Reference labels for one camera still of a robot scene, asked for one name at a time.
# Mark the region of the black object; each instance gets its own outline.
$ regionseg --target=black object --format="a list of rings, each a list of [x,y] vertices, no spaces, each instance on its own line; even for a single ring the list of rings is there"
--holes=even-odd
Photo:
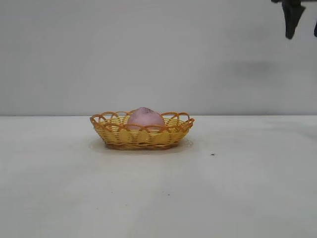
[[[317,1],[317,0],[271,0],[271,2],[282,2],[282,8],[285,17],[285,37],[291,40],[295,34],[299,20],[306,9],[301,5],[302,1]],[[317,37],[317,24],[314,30],[314,36]]]

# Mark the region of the wicker basket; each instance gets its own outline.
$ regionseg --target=wicker basket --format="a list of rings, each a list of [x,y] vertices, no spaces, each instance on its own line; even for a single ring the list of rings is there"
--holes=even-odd
[[[130,130],[127,124],[134,112],[105,112],[90,118],[95,131],[103,139],[106,146],[117,150],[164,150],[176,146],[193,126],[194,119],[188,113],[168,112],[161,114],[164,126],[161,129],[148,129],[154,125],[140,126],[139,130]]]

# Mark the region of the pink ball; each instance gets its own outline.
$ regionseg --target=pink ball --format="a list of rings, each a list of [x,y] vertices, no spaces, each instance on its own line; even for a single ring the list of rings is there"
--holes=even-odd
[[[147,126],[147,125],[161,125],[164,126],[164,120],[162,116],[152,111],[148,108],[139,108],[134,113],[131,114],[128,120],[128,124],[137,124],[141,126]],[[129,129],[131,130],[139,130],[140,128],[138,126],[129,126]],[[152,126],[148,127],[148,129],[156,129],[159,130],[161,127]]]

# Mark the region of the table surface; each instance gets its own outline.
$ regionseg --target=table surface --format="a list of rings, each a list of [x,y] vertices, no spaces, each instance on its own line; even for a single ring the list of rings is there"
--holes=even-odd
[[[89,117],[0,118],[0,237],[317,237],[317,117],[194,118],[166,151],[109,150]]]

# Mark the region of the gray wall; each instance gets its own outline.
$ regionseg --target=gray wall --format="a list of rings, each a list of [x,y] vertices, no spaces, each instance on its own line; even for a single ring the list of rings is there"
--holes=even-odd
[[[0,115],[317,115],[317,3],[0,0]]]

